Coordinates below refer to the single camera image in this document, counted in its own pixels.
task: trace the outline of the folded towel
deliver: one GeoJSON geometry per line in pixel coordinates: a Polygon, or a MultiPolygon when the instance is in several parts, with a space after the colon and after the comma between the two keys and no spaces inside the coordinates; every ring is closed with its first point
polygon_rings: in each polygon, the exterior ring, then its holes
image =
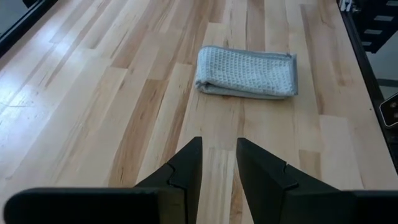
{"type": "Polygon", "coordinates": [[[294,96],[296,55],[207,46],[199,51],[195,87],[209,94],[257,99],[294,96]]]}

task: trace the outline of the gray towel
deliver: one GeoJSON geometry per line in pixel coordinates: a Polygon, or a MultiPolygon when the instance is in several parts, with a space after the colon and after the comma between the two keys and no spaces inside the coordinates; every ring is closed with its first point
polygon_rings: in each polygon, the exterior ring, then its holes
{"type": "Polygon", "coordinates": [[[296,55],[206,46],[195,87],[204,93],[279,100],[298,94],[296,55]]]}

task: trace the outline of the waffle-weave towel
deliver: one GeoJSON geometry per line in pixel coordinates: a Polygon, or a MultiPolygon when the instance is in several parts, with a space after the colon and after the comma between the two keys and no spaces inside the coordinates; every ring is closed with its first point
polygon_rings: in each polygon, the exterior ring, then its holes
{"type": "Polygon", "coordinates": [[[199,51],[195,87],[208,94],[284,99],[298,94],[297,58],[206,46],[199,51]]]}

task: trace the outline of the wood grain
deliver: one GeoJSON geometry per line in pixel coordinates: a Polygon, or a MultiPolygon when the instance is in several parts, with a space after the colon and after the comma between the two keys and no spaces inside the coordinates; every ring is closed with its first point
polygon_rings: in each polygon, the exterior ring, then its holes
{"type": "Polygon", "coordinates": [[[0,204],[38,186],[131,187],[203,137],[198,223],[252,223],[245,137],[339,189],[398,178],[335,0],[58,1],[0,58],[0,204]],[[299,95],[205,95],[204,45],[297,54],[299,95]]]}

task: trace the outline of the wooden table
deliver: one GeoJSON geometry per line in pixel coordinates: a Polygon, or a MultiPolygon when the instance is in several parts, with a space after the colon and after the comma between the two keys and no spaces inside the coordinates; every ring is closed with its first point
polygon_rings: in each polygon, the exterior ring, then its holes
{"type": "Polygon", "coordinates": [[[0,202],[132,187],[203,137],[198,223],[250,223],[236,138],[339,189],[397,189],[335,0],[59,1],[0,59],[0,202]],[[199,93],[203,45],[298,55],[284,101],[199,93]]]}

